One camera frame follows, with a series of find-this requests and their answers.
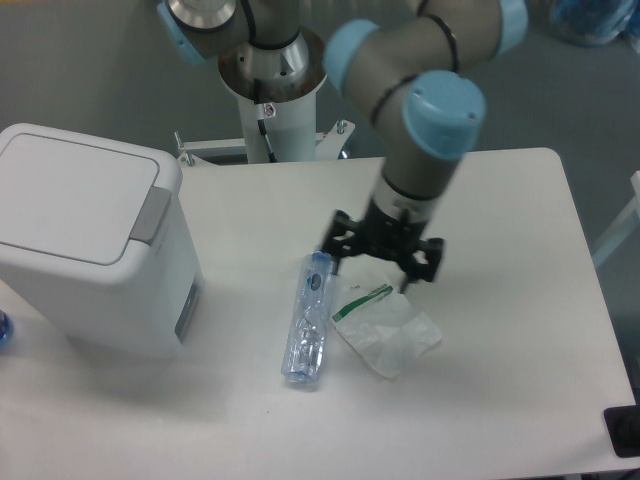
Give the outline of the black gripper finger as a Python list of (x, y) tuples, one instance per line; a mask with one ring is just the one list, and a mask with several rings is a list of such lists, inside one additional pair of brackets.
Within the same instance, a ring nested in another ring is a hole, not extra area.
[(416, 247), (399, 257), (399, 267), (404, 273), (399, 292), (404, 294), (411, 284), (420, 281), (433, 282), (444, 256), (443, 238), (420, 239)]
[(343, 210), (336, 210), (321, 241), (320, 251), (331, 257), (332, 274), (338, 274), (343, 259), (367, 252), (364, 220), (355, 220)]

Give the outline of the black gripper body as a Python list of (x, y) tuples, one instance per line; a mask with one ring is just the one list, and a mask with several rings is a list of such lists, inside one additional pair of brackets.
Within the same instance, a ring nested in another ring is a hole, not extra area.
[(426, 225), (427, 221), (411, 222), (406, 212), (400, 219), (392, 218), (371, 200), (359, 222), (363, 253), (394, 262), (401, 270), (418, 270), (420, 263), (415, 253), (420, 250), (420, 238)]

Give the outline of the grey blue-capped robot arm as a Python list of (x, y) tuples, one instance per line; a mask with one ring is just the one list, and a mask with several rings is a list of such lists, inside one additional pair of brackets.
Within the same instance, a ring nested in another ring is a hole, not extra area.
[(364, 217), (337, 212), (321, 248), (337, 260), (368, 255), (398, 265), (404, 283), (432, 281), (442, 239), (423, 233), (485, 117), (462, 71), (516, 47), (528, 27), (522, 1), (422, 1), (404, 26), (352, 20), (322, 40), (297, 1), (162, 1), (160, 20), (189, 62), (215, 60), (236, 97), (252, 163), (312, 160), (324, 83), (388, 146)]

